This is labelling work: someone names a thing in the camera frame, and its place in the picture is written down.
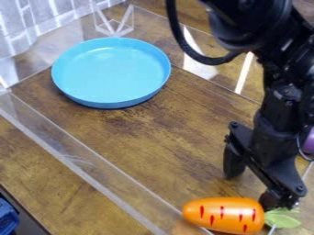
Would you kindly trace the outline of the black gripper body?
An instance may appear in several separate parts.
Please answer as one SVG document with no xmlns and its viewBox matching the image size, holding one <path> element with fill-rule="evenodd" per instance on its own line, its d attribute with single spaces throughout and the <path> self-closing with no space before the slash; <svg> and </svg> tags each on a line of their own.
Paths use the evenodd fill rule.
<svg viewBox="0 0 314 235">
<path fill-rule="evenodd" d="M 297 135 L 276 131 L 261 113 L 254 117 L 254 129 L 236 121 L 229 129 L 226 145 L 232 144 L 244 156 L 246 168 L 264 182 L 266 190 L 298 199 L 304 197 L 306 185 L 296 168 Z"/>
</svg>

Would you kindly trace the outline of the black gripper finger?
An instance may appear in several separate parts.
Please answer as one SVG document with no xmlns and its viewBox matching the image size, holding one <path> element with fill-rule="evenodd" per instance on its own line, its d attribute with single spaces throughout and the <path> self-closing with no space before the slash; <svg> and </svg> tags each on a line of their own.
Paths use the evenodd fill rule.
<svg viewBox="0 0 314 235">
<path fill-rule="evenodd" d="M 274 190 L 266 190 L 260 197 L 260 203 L 265 211 L 277 208 L 292 210 L 300 204 L 300 199 L 294 198 L 293 195 L 285 195 Z"/>
<path fill-rule="evenodd" d="M 232 144 L 228 144 L 224 151 L 224 173 L 228 179 L 240 176 L 246 169 L 244 156 Z"/>
</svg>

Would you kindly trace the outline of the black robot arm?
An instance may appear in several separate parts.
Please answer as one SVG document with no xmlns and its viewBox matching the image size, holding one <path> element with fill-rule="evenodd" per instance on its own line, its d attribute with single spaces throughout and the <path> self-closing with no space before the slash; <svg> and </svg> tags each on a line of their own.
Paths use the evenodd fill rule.
<svg viewBox="0 0 314 235">
<path fill-rule="evenodd" d="M 266 185 L 266 210 L 294 207 L 306 195 L 296 157 L 314 152 L 314 26 L 292 0 L 201 0 L 221 45 L 253 52 L 264 68 L 262 106 L 250 129 L 229 126 L 224 172 L 249 169 Z"/>
</svg>

